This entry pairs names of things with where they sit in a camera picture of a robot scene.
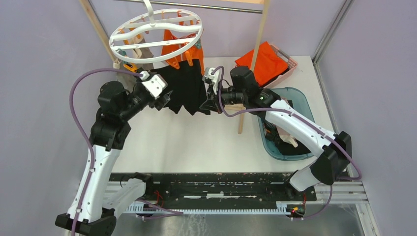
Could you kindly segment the black underwear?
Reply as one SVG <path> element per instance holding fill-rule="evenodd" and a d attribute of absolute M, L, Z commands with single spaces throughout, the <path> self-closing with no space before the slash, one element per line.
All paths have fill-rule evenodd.
<path fill-rule="evenodd" d="M 163 91 L 164 94 L 171 93 L 166 108 L 175 114 L 178 114 L 181 108 L 185 108 L 191 115 L 197 112 L 210 115 L 210 111 L 200 109 L 207 100 L 200 60 L 193 59 L 192 63 L 193 65 L 189 65 L 185 60 L 179 63 L 179 69 L 165 66 L 154 69 L 153 72 L 159 74 L 168 84 Z"/>

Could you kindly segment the white round clip hanger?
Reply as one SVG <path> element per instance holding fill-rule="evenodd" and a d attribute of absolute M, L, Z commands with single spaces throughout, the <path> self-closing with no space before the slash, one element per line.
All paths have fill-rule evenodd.
<path fill-rule="evenodd" d="M 166 8 L 155 10 L 148 0 L 144 1 L 145 12 L 118 26 L 109 37 L 112 53 L 120 60 L 130 63 L 156 63 L 180 57 L 197 46 L 203 35 L 201 17 L 189 10 Z M 128 41 L 142 34 L 145 43 Z M 152 58 L 133 58 L 133 50 L 149 48 Z"/>

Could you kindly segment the beige grey underwear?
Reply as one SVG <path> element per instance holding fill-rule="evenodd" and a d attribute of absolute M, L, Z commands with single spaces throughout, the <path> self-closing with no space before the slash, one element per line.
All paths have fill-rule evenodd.
<path fill-rule="evenodd" d="M 145 42 L 146 41 L 142 34 L 139 34 L 128 41 L 129 44 L 130 43 L 141 44 Z M 146 48 L 134 49 L 132 57 L 136 59 L 148 59 L 148 58 L 152 58 L 153 54 L 150 51 L 150 49 L 146 47 Z M 137 63 L 135 65 L 138 69 L 143 69 L 143 70 L 154 69 L 153 63 L 145 63 L 145 64 Z M 124 73 L 117 73 L 116 75 L 117 75 L 117 80 L 122 83 L 124 88 L 127 89 L 129 92 L 132 92 L 136 83 L 136 78 L 131 75 L 124 74 Z"/>

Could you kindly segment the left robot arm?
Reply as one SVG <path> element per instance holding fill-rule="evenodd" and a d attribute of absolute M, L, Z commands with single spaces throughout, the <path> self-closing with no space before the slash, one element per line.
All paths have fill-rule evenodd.
<path fill-rule="evenodd" d="M 117 219 L 136 199 L 149 200 L 154 196 L 151 177 L 137 174 L 104 199 L 113 166 L 131 130 L 128 121 L 147 106 L 161 110 L 169 100 L 167 85 L 163 79 L 150 79 L 137 82 L 133 92 L 118 81 L 107 82 L 100 88 L 100 108 L 88 138 L 81 186 L 68 211 L 56 217 L 57 227 L 84 236 L 110 236 Z"/>

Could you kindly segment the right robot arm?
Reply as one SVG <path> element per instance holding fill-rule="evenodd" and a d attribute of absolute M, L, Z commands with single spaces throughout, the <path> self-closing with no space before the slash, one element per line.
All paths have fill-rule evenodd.
<path fill-rule="evenodd" d="M 316 161 L 295 171 L 287 180 L 284 195 L 298 200 L 304 190 L 316 185 L 333 185 L 352 162 L 352 138 L 342 131 L 329 131 L 312 122 L 292 108 L 280 95 L 260 87 L 254 73 L 247 66 L 237 66 L 230 72 L 232 85 L 223 88 L 223 66 L 205 69 L 202 80 L 208 84 L 207 101 L 202 110 L 219 114 L 225 105 L 242 104 L 244 113 L 251 113 L 288 132 L 316 156 Z"/>

